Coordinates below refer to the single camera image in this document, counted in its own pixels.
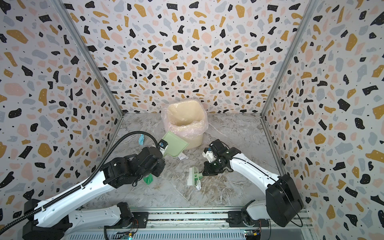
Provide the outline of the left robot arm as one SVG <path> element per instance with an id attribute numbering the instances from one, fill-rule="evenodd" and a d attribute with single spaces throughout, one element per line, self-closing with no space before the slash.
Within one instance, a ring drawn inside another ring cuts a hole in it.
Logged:
<path id="1" fill-rule="evenodd" d="M 89 201 L 124 185 L 135 187 L 148 175 L 159 177 L 165 168 L 164 150 L 145 147 L 139 154 L 114 158 L 101 167 L 92 180 L 85 180 L 45 201 L 32 200 L 23 227 L 24 240 L 60 240 L 90 228 L 127 228 L 136 221 L 127 203 L 98 210 L 80 210 Z"/>

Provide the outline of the green dustpan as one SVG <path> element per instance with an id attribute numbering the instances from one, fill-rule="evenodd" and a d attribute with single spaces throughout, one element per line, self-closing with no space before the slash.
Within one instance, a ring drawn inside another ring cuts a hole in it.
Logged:
<path id="1" fill-rule="evenodd" d="M 188 142 L 186 142 L 176 134 L 172 133 L 171 131 L 168 131 L 162 139 L 168 142 L 168 147 L 165 156 L 170 156 L 173 158 L 177 158 L 178 155 L 182 153 L 189 145 Z"/>

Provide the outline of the white scrap front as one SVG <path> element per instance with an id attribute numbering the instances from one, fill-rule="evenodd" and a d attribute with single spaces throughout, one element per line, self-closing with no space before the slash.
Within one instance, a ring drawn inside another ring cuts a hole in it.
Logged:
<path id="1" fill-rule="evenodd" d="M 195 187 L 197 191 L 200 191 L 202 189 L 201 181 L 198 181 Z"/>

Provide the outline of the white scrap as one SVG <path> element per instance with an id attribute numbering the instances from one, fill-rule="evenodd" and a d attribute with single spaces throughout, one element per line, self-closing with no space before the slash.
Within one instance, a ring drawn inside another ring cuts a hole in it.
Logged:
<path id="1" fill-rule="evenodd" d="M 198 181 L 195 187 L 197 191 L 200 191 L 202 189 L 201 181 Z"/>
<path id="2" fill-rule="evenodd" d="M 184 153 L 180 153 L 180 154 L 178 155 L 178 158 L 179 158 L 180 161 L 181 161 L 181 160 L 188 160 L 188 159 L 189 159 L 189 157 L 186 156 Z"/>

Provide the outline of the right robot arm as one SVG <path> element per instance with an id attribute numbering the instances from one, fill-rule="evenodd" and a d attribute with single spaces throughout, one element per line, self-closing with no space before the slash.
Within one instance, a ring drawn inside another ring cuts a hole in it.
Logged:
<path id="1" fill-rule="evenodd" d="M 293 179 L 284 174 L 279 176 L 252 162 L 236 148 L 215 146 L 205 148 L 203 176 L 216 176 L 225 170 L 232 170 L 247 178 L 264 192 L 264 200 L 252 200 L 241 210 L 241 222 L 253 226 L 259 220 L 271 220 L 279 227 L 286 227 L 304 208 Z"/>

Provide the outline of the green hand brush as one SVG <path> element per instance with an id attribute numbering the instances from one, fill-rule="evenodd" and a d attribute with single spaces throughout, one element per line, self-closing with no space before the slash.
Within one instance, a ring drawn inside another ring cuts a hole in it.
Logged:
<path id="1" fill-rule="evenodd" d="M 197 167 L 190 167 L 187 185 L 196 187 L 202 178 L 203 174 L 199 172 Z"/>

